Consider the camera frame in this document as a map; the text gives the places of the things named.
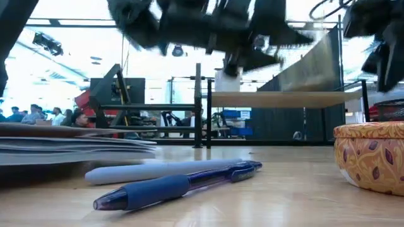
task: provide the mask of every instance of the cable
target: cable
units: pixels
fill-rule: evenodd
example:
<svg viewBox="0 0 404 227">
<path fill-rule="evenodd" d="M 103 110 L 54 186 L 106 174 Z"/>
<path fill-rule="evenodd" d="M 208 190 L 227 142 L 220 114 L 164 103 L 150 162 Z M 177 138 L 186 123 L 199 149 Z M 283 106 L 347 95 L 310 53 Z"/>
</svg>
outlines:
<svg viewBox="0 0 404 227">
<path fill-rule="evenodd" d="M 328 2 L 328 1 L 329 1 L 329 0 L 322 0 L 321 2 L 317 3 L 317 5 L 315 5 L 315 6 L 310 10 L 310 13 L 309 13 L 310 19 L 315 20 L 315 21 L 318 21 L 318 20 L 325 20 L 327 17 L 329 17 L 329 16 L 333 15 L 334 13 L 338 12 L 340 9 L 346 9 L 346 8 L 348 8 L 348 7 L 349 7 L 348 4 L 351 3 L 353 0 L 348 0 L 348 1 L 346 1 L 345 3 L 343 2 L 343 0 L 339 0 L 339 2 L 340 2 L 340 6 L 339 6 L 339 7 L 337 7 L 336 9 L 334 9 L 333 11 L 331 11 L 330 13 L 328 13 L 328 14 L 326 14 L 326 15 L 324 15 L 324 16 L 315 18 L 315 17 L 313 16 L 313 13 L 315 12 L 315 10 L 318 9 L 321 5 L 323 5 L 324 3 Z"/>
</svg>

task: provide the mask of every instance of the metal pole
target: metal pole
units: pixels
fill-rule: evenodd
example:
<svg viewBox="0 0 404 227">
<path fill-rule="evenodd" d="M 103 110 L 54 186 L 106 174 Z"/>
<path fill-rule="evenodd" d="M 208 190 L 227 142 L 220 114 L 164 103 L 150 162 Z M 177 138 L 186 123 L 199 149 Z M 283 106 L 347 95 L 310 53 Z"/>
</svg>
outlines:
<svg viewBox="0 0 404 227">
<path fill-rule="evenodd" d="M 201 63 L 196 63 L 195 74 L 195 146 L 193 148 L 202 148 L 202 95 L 201 95 Z"/>
<path fill-rule="evenodd" d="M 362 100 L 364 104 L 364 114 L 365 114 L 365 122 L 371 121 L 371 116 L 369 114 L 369 101 L 367 99 L 367 86 L 366 80 L 360 81 L 362 83 Z"/>
<path fill-rule="evenodd" d="M 342 20 L 341 20 L 341 15 L 338 15 L 338 24 L 337 24 L 337 28 L 338 28 L 338 51 L 340 54 L 339 57 L 339 68 L 340 68 L 340 85 L 341 85 L 341 91 L 343 92 L 343 86 L 344 86 L 344 82 L 343 82 L 343 58 L 342 58 L 342 40 L 343 40 L 343 36 L 342 36 Z M 345 104 L 342 104 L 343 108 L 342 108 L 342 122 L 343 124 L 346 123 L 346 119 L 345 119 Z"/>
<path fill-rule="evenodd" d="M 326 124 L 326 109 L 321 109 L 321 127 L 323 128 L 323 141 L 328 141 L 327 139 L 327 124 Z"/>
<path fill-rule="evenodd" d="M 208 125 L 206 126 L 206 148 L 211 148 L 211 137 L 212 137 L 212 80 L 208 79 L 208 98 L 206 99 L 207 102 L 207 114 L 208 114 Z"/>
<path fill-rule="evenodd" d="M 170 81 L 170 104 L 172 104 L 172 98 L 173 98 L 172 97 L 172 92 L 173 92 L 172 89 L 174 87 L 174 85 L 173 85 L 174 84 L 174 77 L 172 76 L 169 81 Z"/>
<path fill-rule="evenodd" d="M 341 86 L 343 86 L 343 59 L 342 59 L 342 21 L 341 21 L 341 15 L 338 15 L 338 50 L 340 54 L 340 80 L 341 80 Z"/>
</svg>

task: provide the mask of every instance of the ceiling light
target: ceiling light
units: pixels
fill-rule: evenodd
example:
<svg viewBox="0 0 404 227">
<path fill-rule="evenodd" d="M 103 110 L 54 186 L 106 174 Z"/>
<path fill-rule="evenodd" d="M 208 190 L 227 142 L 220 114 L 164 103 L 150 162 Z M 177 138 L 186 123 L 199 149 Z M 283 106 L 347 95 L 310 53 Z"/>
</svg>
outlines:
<svg viewBox="0 0 404 227">
<path fill-rule="evenodd" d="M 90 58 L 93 59 L 93 60 L 96 60 L 96 61 L 101 61 L 101 60 L 102 60 L 101 57 L 94 57 L 94 56 L 91 56 Z"/>
<path fill-rule="evenodd" d="M 254 41 L 254 47 L 256 50 L 263 50 L 265 47 L 265 37 L 258 35 Z"/>
<path fill-rule="evenodd" d="M 174 50 L 172 50 L 172 55 L 174 57 L 181 57 L 182 55 L 184 55 L 184 50 L 180 45 L 175 45 Z"/>
</svg>

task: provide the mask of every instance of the black metal frame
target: black metal frame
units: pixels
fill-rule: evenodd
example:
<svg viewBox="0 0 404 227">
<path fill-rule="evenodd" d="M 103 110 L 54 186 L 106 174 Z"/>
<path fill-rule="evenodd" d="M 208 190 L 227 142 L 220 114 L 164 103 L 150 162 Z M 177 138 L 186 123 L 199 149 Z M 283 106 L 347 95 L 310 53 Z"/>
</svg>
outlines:
<svg viewBox="0 0 404 227">
<path fill-rule="evenodd" d="M 369 116 L 369 103 L 367 99 L 367 86 L 366 86 L 366 80 L 361 79 L 358 81 L 355 81 L 350 84 L 346 84 L 344 86 L 341 86 L 334 91 L 341 91 L 343 92 L 343 89 L 347 86 L 353 85 L 355 83 L 361 83 L 362 86 L 362 101 L 363 101 L 363 106 L 364 106 L 364 114 L 365 114 L 365 122 L 370 121 L 370 116 Z M 212 103 L 212 79 L 208 79 L 208 97 L 207 97 L 207 103 L 208 103 L 208 116 L 207 116 L 207 132 L 206 132 L 206 148 L 210 149 L 213 141 L 211 140 L 211 103 Z M 260 146 L 260 145 L 267 145 L 267 146 L 327 146 L 327 145 L 332 145 L 333 141 L 329 141 L 327 138 L 327 132 L 326 132 L 326 117 L 325 117 L 325 108 L 321 109 L 321 125 L 323 128 L 323 140 L 319 142 L 312 142 L 312 141 L 257 141 L 257 140 L 252 140 L 249 142 L 240 142 L 236 140 L 234 141 L 234 146 L 236 144 L 249 144 L 250 146 Z M 230 140 L 227 140 L 226 142 L 224 141 L 216 141 L 215 144 L 219 144 L 221 146 L 224 146 L 225 143 L 231 143 L 228 142 Z"/>
<path fill-rule="evenodd" d="M 97 95 L 106 87 L 110 86 L 117 76 L 118 86 L 121 91 L 122 105 L 101 105 L 97 100 Z M 126 129 L 126 130 L 157 130 L 158 132 L 190 132 L 195 133 L 194 148 L 201 148 L 202 145 L 202 101 L 201 101 L 201 64 L 196 64 L 195 76 L 195 92 L 194 104 L 132 104 L 129 97 L 128 89 L 122 75 L 121 65 L 115 64 L 104 78 L 96 85 L 91 91 L 89 102 L 91 108 L 95 112 L 95 127 L 97 128 L 112 128 L 112 129 Z M 118 110 L 118 114 L 108 124 L 107 117 L 104 110 Z M 118 125 L 122 118 L 127 117 L 128 110 L 183 110 L 195 112 L 195 127 L 154 127 L 154 126 L 130 126 Z"/>
<path fill-rule="evenodd" d="M 156 142 L 158 145 L 192 145 L 193 139 L 148 139 L 148 141 Z M 334 141 L 269 141 L 256 139 L 214 139 L 208 143 L 207 139 L 202 139 L 202 145 L 207 149 L 212 146 L 332 146 Z"/>
</svg>

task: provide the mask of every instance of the person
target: person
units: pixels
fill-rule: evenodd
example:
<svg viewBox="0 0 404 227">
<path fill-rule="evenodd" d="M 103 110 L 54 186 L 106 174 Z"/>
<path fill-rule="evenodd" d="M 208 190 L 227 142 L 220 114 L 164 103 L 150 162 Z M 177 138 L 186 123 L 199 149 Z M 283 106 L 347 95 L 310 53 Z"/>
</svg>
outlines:
<svg viewBox="0 0 404 227">
<path fill-rule="evenodd" d="M 62 124 L 63 120 L 66 118 L 63 114 L 62 114 L 62 110 L 59 107 L 55 107 L 53 108 L 53 112 L 52 112 L 55 117 L 52 120 L 52 126 L 59 126 Z"/>
<path fill-rule="evenodd" d="M 88 117 L 81 111 L 75 111 L 71 116 L 72 127 L 87 127 Z"/>
<path fill-rule="evenodd" d="M 46 119 L 44 110 L 42 109 L 42 107 L 38 107 L 38 113 L 40 114 L 40 118 L 41 119 Z"/>
<path fill-rule="evenodd" d="M 64 112 L 64 119 L 61 122 L 61 126 L 71 126 L 71 116 L 73 115 L 73 111 L 70 109 L 66 109 Z"/>
<path fill-rule="evenodd" d="M 38 119 L 41 119 L 41 116 L 39 114 L 39 106 L 36 104 L 31 105 L 31 113 L 27 114 L 23 120 L 21 121 L 22 124 L 30 124 L 34 125 L 37 123 Z"/>
<path fill-rule="evenodd" d="M 20 109 L 18 107 L 11 107 L 11 111 L 13 114 L 7 118 L 8 122 L 17 122 L 20 123 L 24 116 L 20 113 Z"/>
<path fill-rule="evenodd" d="M 3 110 L 0 109 L 0 122 L 6 122 L 7 118 L 3 115 Z"/>
<path fill-rule="evenodd" d="M 201 120 L 202 120 L 202 123 L 203 123 L 205 121 L 205 118 L 203 118 L 202 115 L 203 115 L 203 109 L 201 109 Z M 191 116 L 190 117 L 186 117 L 186 118 L 181 120 L 181 126 L 190 127 L 192 117 L 195 117 L 195 112 L 194 111 L 191 111 Z M 189 133 L 184 133 L 182 135 L 182 137 L 185 138 L 185 139 L 189 138 Z"/>
</svg>

